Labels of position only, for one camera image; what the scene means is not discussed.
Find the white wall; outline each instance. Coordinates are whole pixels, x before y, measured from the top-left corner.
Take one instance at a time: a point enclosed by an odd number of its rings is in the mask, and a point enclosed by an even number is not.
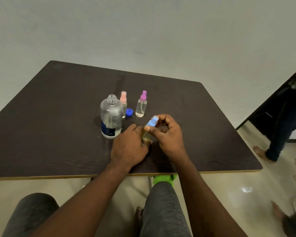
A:
[[[0,0],[0,110],[49,60],[199,81],[236,127],[296,71],[296,0]]]

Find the blue spray bottle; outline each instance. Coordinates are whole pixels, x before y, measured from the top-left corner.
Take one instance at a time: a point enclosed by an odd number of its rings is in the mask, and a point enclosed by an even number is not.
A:
[[[155,126],[158,120],[159,120],[159,117],[154,116],[145,126]],[[141,139],[143,141],[150,141],[151,135],[149,134],[149,132],[143,130],[142,135],[141,135]]]

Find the person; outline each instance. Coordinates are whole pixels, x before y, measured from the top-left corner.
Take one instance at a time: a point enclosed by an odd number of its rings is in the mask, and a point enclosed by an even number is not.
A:
[[[272,201],[273,213],[280,221],[284,233],[288,237],[296,237],[296,213],[292,216],[286,215],[280,207]]]
[[[276,163],[286,141],[296,129],[296,78],[289,82],[288,99],[276,120],[269,148],[265,151],[254,146],[254,152],[269,163]]]
[[[158,118],[156,127],[146,126],[145,130],[156,137],[176,167],[193,236],[247,236],[189,159],[179,124],[170,115],[161,114]],[[161,126],[167,128],[160,131],[157,127]],[[142,144],[142,130],[141,126],[132,124],[118,135],[108,166],[60,208],[47,194],[35,193],[23,198],[8,221],[3,237],[94,236],[117,187],[148,153],[150,142]],[[139,217],[140,226],[135,236],[191,236],[178,197],[168,182],[153,186]]]

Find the tiled floor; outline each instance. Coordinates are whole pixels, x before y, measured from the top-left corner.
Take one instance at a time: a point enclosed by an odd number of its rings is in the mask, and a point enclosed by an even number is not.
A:
[[[249,148],[266,148],[269,141],[251,123],[238,130]],[[291,198],[296,197],[296,143],[289,143],[280,160],[272,165],[261,161],[263,170],[250,173],[203,174],[231,216],[250,236],[285,236],[273,217],[273,200],[292,214]],[[45,192],[62,205],[87,183],[88,179],[0,181],[0,235],[18,201],[34,192]],[[188,219],[179,179],[174,182],[183,212]],[[144,206],[149,193],[148,177],[127,177],[116,191],[98,229],[97,236],[129,236],[137,206]],[[296,209],[296,198],[293,199]]]

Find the hand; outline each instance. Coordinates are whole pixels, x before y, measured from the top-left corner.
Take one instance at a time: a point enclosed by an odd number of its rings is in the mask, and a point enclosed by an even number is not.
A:
[[[142,130],[142,126],[132,124],[126,131],[116,137],[111,150],[112,164],[130,171],[134,165],[140,163],[145,158],[149,150],[150,141],[142,144]]]
[[[156,127],[145,126],[145,130],[157,138],[161,149],[172,162],[186,158],[187,154],[179,124],[170,115],[161,114],[157,116],[159,120]],[[157,128],[161,126],[166,126],[166,128],[162,130]]]

